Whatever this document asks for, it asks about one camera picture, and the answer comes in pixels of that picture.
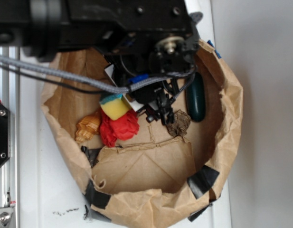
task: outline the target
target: robotic arm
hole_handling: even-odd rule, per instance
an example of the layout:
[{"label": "robotic arm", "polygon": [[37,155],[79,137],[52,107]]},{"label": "robotic arm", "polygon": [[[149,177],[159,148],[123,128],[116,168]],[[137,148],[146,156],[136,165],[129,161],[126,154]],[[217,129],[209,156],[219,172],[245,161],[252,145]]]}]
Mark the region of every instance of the robotic arm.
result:
[{"label": "robotic arm", "polygon": [[144,105],[149,122],[166,125],[173,122],[171,104],[185,89],[177,80],[194,77],[201,18],[188,14],[184,0],[4,0],[0,46],[23,47],[40,62],[57,52],[94,47],[114,65],[118,86],[143,74],[169,76],[170,83],[129,94]]}]

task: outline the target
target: blue sponge layer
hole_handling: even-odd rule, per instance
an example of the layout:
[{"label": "blue sponge layer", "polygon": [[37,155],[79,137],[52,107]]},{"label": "blue sponge layer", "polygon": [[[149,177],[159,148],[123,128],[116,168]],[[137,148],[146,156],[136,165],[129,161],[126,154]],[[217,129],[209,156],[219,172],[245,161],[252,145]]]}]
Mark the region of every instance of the blue sponge layer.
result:
[{"label": "blue sponge layer", "polygon": [[104,105],[107,102],[113,101],[115,99],[121,99],[122,94],[111,94],[111,95],[102,95],[100,98],[100,104]]}]

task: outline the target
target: cable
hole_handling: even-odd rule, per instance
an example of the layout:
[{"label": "cable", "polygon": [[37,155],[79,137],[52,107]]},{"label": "cable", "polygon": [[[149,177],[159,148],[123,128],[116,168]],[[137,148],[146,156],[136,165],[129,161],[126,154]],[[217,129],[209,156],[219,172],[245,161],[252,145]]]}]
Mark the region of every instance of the cable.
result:
[{"label": "cable", "polygon": [[57,70],[57,69],[52,69],[52,68],[48,68],[48,67],[44,67],[44,66],[38,66],[38,65],[34,65],[31,63],[27,63],[27,62],[22,62],[19,60],[15,60],[12,58],[8,58],[8,57],[4,57],[2,55],[0,55],[0,62],[7,64],[7,65],[11,65],[14,67],[19,67],[19,68],[23,68],[26,70],[30,70],[30,71],[34,71],[34,72],[39,72],[39,73],[43,73],[46,75],[52,75],[52,76],[57,76],[57,77],[61,77],[64,79],[69,79],[69,80],[73,80],[73,81],[77,81],[80,83],[84,83],[93,87],[97,87],[101,90],[105,90],[109,93],[114,93],[114,94],[123,94],[123,93],[128,93],[130,91],[135,91],[137,89],[140,89],[144,86],[156,83],[156,82],[160,82],[160,81],[164,81],[167,80],[169,78],[169,76],[154,76],[148,79],[145,79],[143,81],[140,81],[138,83],[132,84],[128,87],[115,87],[112,85],[108,85],[106,83],[97,81],[95,79],[92,78],[88,78],[85,76],[80,76],[80,75],[76,75],[73,73],[69,73],[66,71],[62,71],[62,70]]},{"label": "cable", "polygon": [[123,67],[123,70],[125,70],[126,73],[128,73],[130,76],[136,77],[136,75],[134,73],[130,72],[129,69],[127,69],[127,67],[125,66],[125,64],[123,62],[122,55],[120,55],[120,62],[121,62],[121,65]]},{"label": "cable", "polygon": [[2,68],[4,70],[11,71],[13,73],[16,73],[16,74],[19,74],[19,75],[22,75],[22,76],[25,76],[25,77],[28,77],[28,78],[33,78],[35,80],[55,84],[55,85],[62,86],[62,87],[67,88],[67,89],[72,89],[72,90],[75,90],[77,92],[84,93],[84,94],[108,94],[108,92],[103,91],[103,90],[101,90],[101,91],[83,90],[83,89],[71,86],[69,84],[63,83],[63,82],[57,82],[57,81],[50,80],[50,79],[47,79],[47,78],[42,78],[42,77],[38,77],[38,76],[35,76],[35,75],[32,75],[32,74],[24,73],[24,72],[21,72],[20,70],[15,70],[15,69],[12,69],[12,68],[10,68],[8,66],[0,65],[0,68]]},{"label": "cable", "polygon": [[191,76],[189,77],[189,80],[184,84],[184,86],[183,87],[181,87],[180,89],[179,89],[179,92],[176,94],[176,95],[174,95],[171,99],[170,99],[170,104],[172,104],[172,103],[174,103],[175,101],[176,101],[176,99],[177,99],[177,97],[187,88],[187,87],[189,87],[192,83],[193,83],[193,81],[194,81],[194,79],[195,79],[195,71],[193,72],[193,73],[191,73]]}]

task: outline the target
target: crumpled paper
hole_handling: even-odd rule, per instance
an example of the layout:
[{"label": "crumpled paper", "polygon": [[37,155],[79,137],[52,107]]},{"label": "crumpled paper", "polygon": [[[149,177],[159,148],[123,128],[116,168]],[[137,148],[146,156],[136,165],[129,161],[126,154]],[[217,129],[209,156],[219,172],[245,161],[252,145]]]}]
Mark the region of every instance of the crumpled paper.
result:
[{"label": "crumpled paper", "polygon": [[[119,148],[104,147],[93,169],[80,146],[99,148],[103,146],[101,139],[95,136],[78,145],[74,138],[77,121],[98,108],[99,97],[44,86],[42,110],[65,163],[82,193],[93,180],[95,186],[101,186],[98,191],[112,194],[105,209],[91,208],[113,223],[130,228],[166,228],[220,197],[239,146],[243,89],[214,48],[202,40],[200,46],[195,60],[204,80],[205,119],[192,122],[185,137],[173,138],[160,122],[148,123],[141,116],[138,134],[127,141],[118,140]],[[52,63],[52,67],[109,82],[103,73],[106,65],[93,49],[63,53]],[[186,111],[185,93],[177,98],[173,109]],[[196,199],[185,180],[204,164],[220,174],[212,189]]]}]

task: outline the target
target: black tape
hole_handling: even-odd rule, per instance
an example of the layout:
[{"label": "black tape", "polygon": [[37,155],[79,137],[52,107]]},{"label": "black tape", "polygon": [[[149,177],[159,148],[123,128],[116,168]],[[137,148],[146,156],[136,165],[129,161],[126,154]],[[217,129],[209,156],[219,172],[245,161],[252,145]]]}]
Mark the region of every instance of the black tape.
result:
[{"label": "black tape", "polygon": [[98,211],[92,210],[89,206],[85,205],[86,213],[84,214],[84,220],[87,218],[93,218],[103,222],[112,222],[112,220]]},{"label": "black tape", "polygon": [[81,151],[88,158],[91,168],[94,167],[98,163],[97,157],[101,151],[101,148],[88,149],[86,146],[81,146]]},{"label": "black tape", "polygon": [[94,188],[93,182],[90,180],[86,188],[85,198],[89,204],[93,204],[97,208],[105,209],[111,195],[97,191]]},{"label": "black tape", "polygon": [[199,199],[213,187],[218,175],[218,171],[204,165],[200,171],[188,178],[189,187],[196,199]]},{"label": "black tape", "polygon": [[213,204],[209,204],[207,205],[205,208],[191,214],[189,217],[188,217],[188,220],[193,222],[195,221],[196,218],[198,218],[206,209],[208,209],[208,207],[211,207]]}]

